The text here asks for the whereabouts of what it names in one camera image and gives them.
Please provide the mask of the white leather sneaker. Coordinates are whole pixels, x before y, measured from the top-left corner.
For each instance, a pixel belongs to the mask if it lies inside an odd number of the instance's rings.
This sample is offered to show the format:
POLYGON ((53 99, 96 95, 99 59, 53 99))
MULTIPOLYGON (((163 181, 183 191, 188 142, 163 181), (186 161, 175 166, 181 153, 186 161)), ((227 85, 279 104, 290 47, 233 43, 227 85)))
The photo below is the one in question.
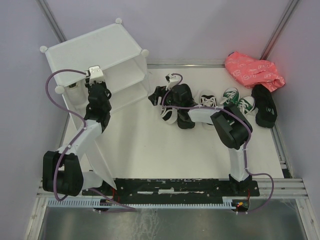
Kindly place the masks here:
POLYGON ((86 106, 87 98, 81 82, 67 86, 66 94, 75 109, 80 110, 86 106))

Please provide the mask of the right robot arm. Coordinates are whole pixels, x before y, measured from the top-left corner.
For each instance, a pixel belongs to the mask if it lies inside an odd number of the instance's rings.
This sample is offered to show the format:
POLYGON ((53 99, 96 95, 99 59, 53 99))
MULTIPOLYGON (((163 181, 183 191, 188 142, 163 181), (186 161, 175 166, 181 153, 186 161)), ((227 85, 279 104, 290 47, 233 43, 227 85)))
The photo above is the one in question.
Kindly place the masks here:
POLYGON ((240 196, 247 191, 252 177, 246 171, 245 146, 253 128, 235 104, 229 103, 223 108, 197 105, 190 87, 185 83, 171 89, 157 86, 148 100, 153 106, 161 106, 164 121, 177 123, 183 130, 194 128, 196 123, 212 125, 229 151, 231 193, 240 196))

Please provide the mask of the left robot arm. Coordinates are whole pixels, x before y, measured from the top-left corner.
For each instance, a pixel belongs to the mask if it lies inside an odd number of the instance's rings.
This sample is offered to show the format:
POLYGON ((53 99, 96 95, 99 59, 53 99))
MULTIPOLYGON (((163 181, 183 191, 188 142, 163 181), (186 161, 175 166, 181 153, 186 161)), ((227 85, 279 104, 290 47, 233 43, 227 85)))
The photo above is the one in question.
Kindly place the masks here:
POLYGON ((115 185, 105 160, 93 148, 109 124, 112 94, 104 82, 87 83, 86 87, 88 105, 85 116, 80 118, 84 126, 70 143, 43 156, 42 187, 54 193, 59 202, 91 188, 106 195, 115 185))

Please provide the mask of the black white canvas sneaker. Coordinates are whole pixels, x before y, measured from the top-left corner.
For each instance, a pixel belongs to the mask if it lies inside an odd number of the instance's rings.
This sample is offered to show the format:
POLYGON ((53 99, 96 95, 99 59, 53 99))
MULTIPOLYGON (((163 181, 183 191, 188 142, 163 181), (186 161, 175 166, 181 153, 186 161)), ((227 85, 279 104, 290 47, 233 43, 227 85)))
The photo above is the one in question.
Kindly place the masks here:
POLYGON ((178 120, 178 111, 176 108, 162 106, 160 116, 168 125, 172 125, 178 120))

